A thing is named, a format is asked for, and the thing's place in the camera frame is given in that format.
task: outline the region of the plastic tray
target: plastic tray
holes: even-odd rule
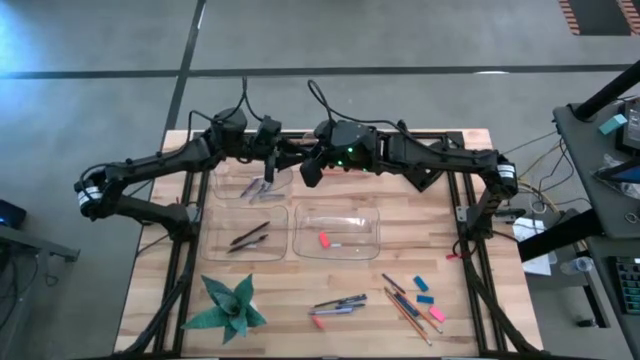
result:
[[[269,225],[249,236],[238,244],[269,234],[255,246],[246,247],[233,253],[231,242],[255,229],[264,222]],[[224,208],[214,206],[205,211],[205,221],[201,232],[202,245],[200,255],[212,261],[274,261],[284,257],[287,252],[289,236],[289,216],[282,206],[271,208]]]
[[[264,163],[254,161],[250,164],[241,164],[236,160],[228,160],[218,164],[213,172],[213,193],[216,198],[226,201],[227,205],[236,207],[245,205],[265,204],[271,201],[284,200],[291,193],[291,181],[293,172],[284,169],[274,173],[273,184],[266,192],[265,198],[257,196],[261,185],[264,183]],[[258,181],[247,190],[254,179]]]
[[[377,208],[341,207],[302,202],[295,212],[293,251],[299,256],[331,260],[370,260],[380,253]],[[331,243],[320,241],[324,233]]]

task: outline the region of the pink eraser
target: pink eraser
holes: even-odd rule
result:
[[[318,318],[317,316],[313,315],[313,316],[311,316],[311,320],[313,320],[313,322],[316,324],[318,329],[323,329],[324,330],[324,324],[322,323],[322,321],[320,321],[320,318]]]
[[[434,318],[436,318],[436,320],[440,321],[441,323],[444,322],[445,316],[437,307],[431,306],[429,308],[429,314],[431,314]]]
[[[327,234],[321,232],[318,235],[318,238],[320,239],[320,243],[322,244],[322,247],[327,249],[331,246],[331,243],[329,242],[329,237],[327,236]]]

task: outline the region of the white paper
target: white paper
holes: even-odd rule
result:
[[[518,242],[522,242],[541,232],[544,232],[544,223],[540,220],[536,220],[534,224],[531,219],[518,218],[513,223],[513,234]],[[544,254],[522,263],[522,268],[529,274],[551,276],[551,266],[549,265],[548,254]]]

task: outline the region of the eraser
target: eraser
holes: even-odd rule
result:
[[[319,317],[312,315],[311,320],[313,320],[313,323],[316,324],[316,327],[318,327],[318,329],[324,330],[324,324],[322,323]]]
[[[431,314],[434,318],[436,318],[436,320],[440,321],[441,323],[444,322],[444,314],[435,305],[429,308],[429,314]]]
[[[323,248],[328,249],[331,246],[331,243],[329,242],[329,237],[327,236],[327,234],[321,232],[318,235],[318,238],[320,239],[320,244],[322,244]]]
[[[618,114],[611,119],[605,121],[598,129],[603,135],[607,135],[627,123],[627,118],[622,114]]]
[[[413,282],[416,283],[416,285],[418,285],[418,287],[420,288],[420,290],[422,291],[427,291],[429,290],[429,287],[427,286],[427,284],[422,280],[422,278],[420,278],[420,276],[417,276],[413,278]]]
[[[421,302],[423,304],[433,304],[435,299],[431,296],[418,295],[416,301]]]

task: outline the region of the gray floor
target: gray floor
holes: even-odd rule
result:
[[[177,69],[194,9],[193,0],[0,1],[0,71]],[[574,37],[555,0],[209,0],[192,68],[617,64],[637,60],[639,41]],[[615,75],[316,80],[345,113],[402,118],[415,128],[485,127],[506,150],[552,131],[553,107],[585,99]],[[252,104],[287,128],[311,128],[323,110],[305,80],[252,78]],[[111,351],[140,227],[116,217],[91,223],[80,215],[72,185],[88,165],[157,150],[175,84],[172,78],[0,80],[0,151],[8,154],[0,158],[0,198],[29,211],[27,231],[82,249],[74,265],[52,263],[59,285],[34,285],[38,299],[14,358]],[[177,128],[186,127],[188,110],[215,113],[233,106],[239,94],[237,78],[190,79]],[[555,141],[510,157],[524,168]],[[549,181],[568,173],[561,165]],[[550,193],[556,201],[583,194],[577,178]],[[526,200],[519,201],[526,206]],[[573,326],[588,315],[581,292],[532,298],[547,350],[631,358],[615,322],[607,330]]]

